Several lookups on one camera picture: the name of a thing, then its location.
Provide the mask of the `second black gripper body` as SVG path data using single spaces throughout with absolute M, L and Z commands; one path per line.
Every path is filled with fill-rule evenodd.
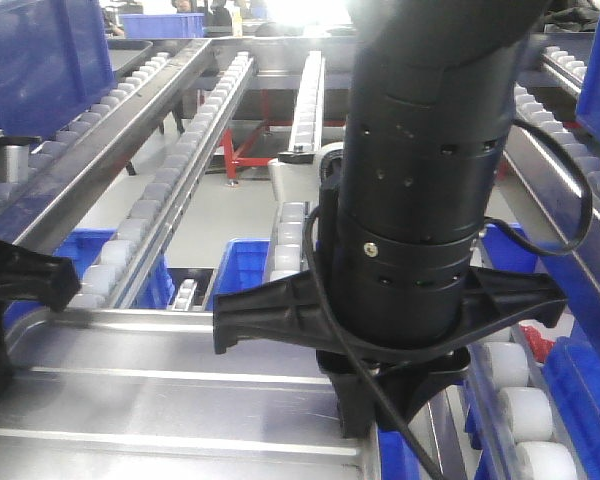
M 13 379 L 3 324 L 7 304 L 36 301 L 54 312 L 64 310 L 80 290 L 73 263 L 0 240 L 0 396 Z

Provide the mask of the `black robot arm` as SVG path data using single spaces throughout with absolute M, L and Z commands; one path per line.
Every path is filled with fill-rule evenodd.
M 341 431 L 405 432 L 462 380 L 469 344 L 566 297 L 545 274 L 474 268 L 471 249 L 543 1 L 351 1 L 356 30 L 341 167 L 303 232 L 306 271 L 220 295 L 213 342 L 315 350 Z

